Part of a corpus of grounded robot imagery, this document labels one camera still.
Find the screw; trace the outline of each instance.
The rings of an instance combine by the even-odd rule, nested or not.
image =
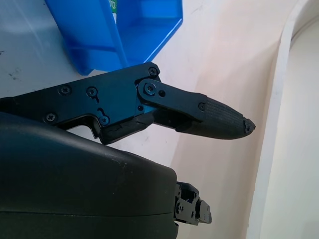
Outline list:
[[[153,83],[147,83],[144,86],[144,90],[146,94],[148,94],[149,96],[153,96],[156,93],[156,86]]]
[[[47,113],[45,116],[45,121],[47,123],[53,123],[56,118],[57,118],[57,116],[55,113]]]
[[[71,87],[69,87],[68,85],[63,85],[59,87],[59,93],[63,96],[68,96],[71,94]]]
[[[149,68],[149,74],[150,74],[151,76],[156,76],[156,75],[158,74],[158,71],[157,71],[156,68],[150,67],[150,68]]]
[[[102,126],[106,126],[108,125],[108,123],[110,122],[109,118],[107,116],[102,116],[99,118],[99,122]]]
[[[97,89],[94,88],[94,87],[89,87],[86,89],[86,94],[89,96],[89,97],[94,97],[96,96],[98,93]]]
[[[205,111],[205,104],[204,103],[200,103],[198,105],[198,108],[201,110],[201,111]]]
[[[177,212],[177,213],[180,213],[180,212],[182,212],[182,211],[184,211],[184,207],[182,206],[181,203],[178,203],[177,208],[176,208],[176,212]]]

